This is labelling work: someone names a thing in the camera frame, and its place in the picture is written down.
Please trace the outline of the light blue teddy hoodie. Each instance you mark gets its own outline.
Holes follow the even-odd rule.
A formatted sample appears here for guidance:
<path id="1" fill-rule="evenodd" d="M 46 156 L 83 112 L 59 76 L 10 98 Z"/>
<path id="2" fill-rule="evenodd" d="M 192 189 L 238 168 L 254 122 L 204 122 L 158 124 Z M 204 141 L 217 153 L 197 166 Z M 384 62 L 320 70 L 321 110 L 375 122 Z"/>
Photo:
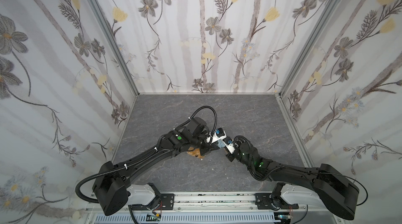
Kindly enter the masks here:
<path id="1" fill-rule="evenodd" d="M 230 145 L 232 143 L 232 140 L 230 138 L 225 138 L 225 139 L 219 139 L 218 140 L 218 146 L 220 148 L 224 148 L 227 147 L 228 145 Z"/>

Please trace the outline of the brown teddy bear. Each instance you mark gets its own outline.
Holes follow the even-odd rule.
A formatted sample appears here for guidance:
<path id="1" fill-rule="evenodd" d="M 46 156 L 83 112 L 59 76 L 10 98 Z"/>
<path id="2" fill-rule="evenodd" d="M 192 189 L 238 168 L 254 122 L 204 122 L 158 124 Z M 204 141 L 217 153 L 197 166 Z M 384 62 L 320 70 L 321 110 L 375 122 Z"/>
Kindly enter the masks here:
<path id="1" fill-rule="evenodd" d="M 189 150 L 189 151 L 187 151 L 187 154 L 190 155 L 190 156 L 192 156 L 192 157 L 198 158 L 198 159 L 200 159 L 200 160 L 201 160 L 201 159 L 204 159 L 204 156 L 201 155 L 201 152 L 200 152 L 200 149 L 199 149 L 199 148 L 193 149 L 193 150 Z"/>

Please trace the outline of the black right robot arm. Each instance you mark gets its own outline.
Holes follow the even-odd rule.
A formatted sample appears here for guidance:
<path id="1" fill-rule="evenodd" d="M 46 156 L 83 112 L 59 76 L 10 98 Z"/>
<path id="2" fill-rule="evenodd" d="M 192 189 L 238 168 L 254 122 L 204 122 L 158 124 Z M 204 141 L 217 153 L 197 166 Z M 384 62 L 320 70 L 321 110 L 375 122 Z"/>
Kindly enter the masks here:
<path id="1" fill-rule="evenodd" d="M 318 194 L 331 213 L 345 220 L 354 220 L 360 191 L 331 165 L 299 167 L 282 164 L 260 156 L 257 148 L 243 136 L 227 137 L 223 143 L 227 158 L 244 164 L 255 180 L 277 181 L 309 189 Z"/>

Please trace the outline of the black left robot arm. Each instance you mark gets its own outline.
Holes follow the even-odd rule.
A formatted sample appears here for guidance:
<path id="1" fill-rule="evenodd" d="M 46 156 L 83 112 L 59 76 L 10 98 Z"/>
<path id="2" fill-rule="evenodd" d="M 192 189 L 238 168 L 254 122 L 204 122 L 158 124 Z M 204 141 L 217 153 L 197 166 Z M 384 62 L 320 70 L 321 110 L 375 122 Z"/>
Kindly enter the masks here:
<path id="1" fill-rule="evenodd" d="M 143 209 L 159 207 L 161 193 L 156 186 L 153 183 L 136 186 L 135 180 L 154 165 L 180 153 L 198 149 L 203 156 L 218 150 L 219 140 L 225 137 L 222 128 L 210 132 L 204 120 L 194 117 L 162 135 L 154 147 L 134 158 L 117 164 L 103 164 L 100 176 L 93 184 L 93 193 L 104 215 L 113 215 L 129 205 Z"/>

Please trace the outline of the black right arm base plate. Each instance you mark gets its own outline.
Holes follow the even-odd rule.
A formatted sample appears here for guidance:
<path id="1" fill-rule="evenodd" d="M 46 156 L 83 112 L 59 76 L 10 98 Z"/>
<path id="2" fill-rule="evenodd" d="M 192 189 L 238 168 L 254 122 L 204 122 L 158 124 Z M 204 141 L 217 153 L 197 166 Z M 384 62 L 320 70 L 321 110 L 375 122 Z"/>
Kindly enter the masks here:
<path id="1" fill-rule="evenodd" d="M 256 193 L 255 204 L 258 210 L 291 210 L 299 209 L 298 204 L 289 204 L 281 196 L 272 193 Z"/>

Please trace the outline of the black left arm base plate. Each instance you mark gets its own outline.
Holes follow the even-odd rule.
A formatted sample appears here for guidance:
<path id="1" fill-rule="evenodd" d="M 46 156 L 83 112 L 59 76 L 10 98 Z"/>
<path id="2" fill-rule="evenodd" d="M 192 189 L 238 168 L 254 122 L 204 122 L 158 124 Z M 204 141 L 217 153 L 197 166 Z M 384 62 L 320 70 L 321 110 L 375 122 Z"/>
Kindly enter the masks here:
<path id="1" fill-rule="evenodd" d="M 157 195 L 155 199 L 153 199 L 149 204 L 147 205 L 130 205 L 130 208 L 132 210 L 141 210 L 141 211 L 146 211 L 146 210 L 173 210 L 174 207 L 174 200 L 175 200 L 175 195 L 174 194 L 161 194 Z"/>

